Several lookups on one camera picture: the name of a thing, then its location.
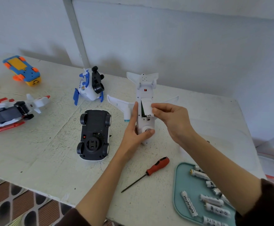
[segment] patterned floor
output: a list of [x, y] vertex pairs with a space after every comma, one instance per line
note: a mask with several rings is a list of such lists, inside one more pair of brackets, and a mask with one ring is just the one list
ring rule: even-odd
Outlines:
[[0, 180], [0, 226], [54, 226], [69, 209], [68, 205]]

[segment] table surface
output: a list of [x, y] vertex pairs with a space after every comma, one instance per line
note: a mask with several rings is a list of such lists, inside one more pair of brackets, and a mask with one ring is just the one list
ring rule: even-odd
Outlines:
[[[104, 101], [87, 102], [80, 98], [75, 106], [72, 97], [82, 69], [25, 57], [39, 69], [42, 77], [40, 85], [29, 87], [12, 80], [12, 73], [2, 64], [9, 56], [0, 57], [0, 98], [25, 100], [30, 93], [35, 98], [50, 95], [51, 103], [24, 125], [0, 133], [0, 178], [75, 206], [106, 169], [127, 125], [122, 112], [108, 103], [106, 95], [134, 102], [135, 86], [126, 78], [104, 73]], [[154, 101], [176, 95], [179, 95], [178, 105], [188, 108], [190, 118], [237, 129], [251, 138], [236, 100], [157, 85]], [[76, 153], [81, 136], [79, 118], [87, 109], [105, 109], [112, 114], [110, 153], [100, 162], [82, 160]], [[195, 225], [181, 218], [172, 205], [175, 168], [186, 160], [164, 123], [157, 120], [155, 129], [151, 145], [139, 147], [124, 168], [107, 218], [129, 226]], [[248, 151], [256, 152], [253, 144], [249, 144]], [[170, 159], [167, 167], [120, 193], [164, 156]], [[258, 157], [256, 163], [257, 168], [250, 172], [265, 178]]]

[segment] black toy car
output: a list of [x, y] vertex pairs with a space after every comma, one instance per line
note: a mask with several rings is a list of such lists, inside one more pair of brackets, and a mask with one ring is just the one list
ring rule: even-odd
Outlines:
[[76, 151], [82, 159], [99, 161], [109, 154], [111, 121], [106, 110], [86, 110], [81, 115], [82, 136]]

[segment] brown sleeve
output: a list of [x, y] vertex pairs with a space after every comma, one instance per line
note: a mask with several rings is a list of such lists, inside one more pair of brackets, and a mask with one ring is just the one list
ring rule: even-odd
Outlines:
[[76, 209], [70, 209], [56, 226], [91, 226]]
[[262, 195], [243, 217], [236, 212], [235, 221], [237, 226], [244, 225], [274, 225], [274, 184], [261, 179]]

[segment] battery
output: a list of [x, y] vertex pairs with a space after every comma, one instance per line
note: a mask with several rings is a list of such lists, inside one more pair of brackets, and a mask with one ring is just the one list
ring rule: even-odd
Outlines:
[[220, 198], [221, 198], [227, 205], [229, 205], [231, 208], [235, 209], [235, 208], [231, 205], [231, 203], [229, 202], [229, 200], [225, 197], [224, 194], [222, 194]]
[[202, 172], [202, 173], [205, 173], [205, 172], [199, 167], [199, 165], [195, 165], [195, 166], [194, 166], [194, 170], [195, 170], [195, 171]]
[[211, 218], [208, 218], [206, 216], [203, 216], [203, 225], [207, 226], [229, 226], [223, 222], [213, 220]]
[[220, 208], [220, 207], [215, 206], [215, 205], [211, 205], [209, 203], [205, 203], [205, 208], [206, 208], [207, 211], [213, 212], [217, 215], [231, 218], [231, 213], [230, 213], [229, 210]]
[[216, 188], [216, 185], [212, 181], [206, 181], [206, 186], [208, 188]]
[[187, 206], [187, 208], [189, 209], [189, 212], [191, 213], [192, 217], [198, 216], [190, 198], [188, 197], [186, 191], [182, 191], [181, 192], [181, 196], [183, 197], [185, 204]]
[[215, 195], [221, 195], [222, 194], [222, 192], [218, 188], [213, 188], [212, 191]]
[[216, 206], [219, 206], [219, 207], [224, 206], [224, 201], [223, 200], [217, 199], [217, 198], [214, 198], [214, 197], [209, 197], [209, 196], [200, 194], [199, 199], [203, 202], [206, 202], [206, 203], [209, 203], [209, 204], [212, 204], [212, 205], [216, 205]]
[[190, 174], [192, 176], [195, 176], [195, 177], [198, 177], [198, 178], [201, 178], [201, 179], [205, 179], [205, 180], [208, 180], [208, 181], [210, 180], [210, 178], [205, 173], [195, 171], [193, 169], [190, 170]]

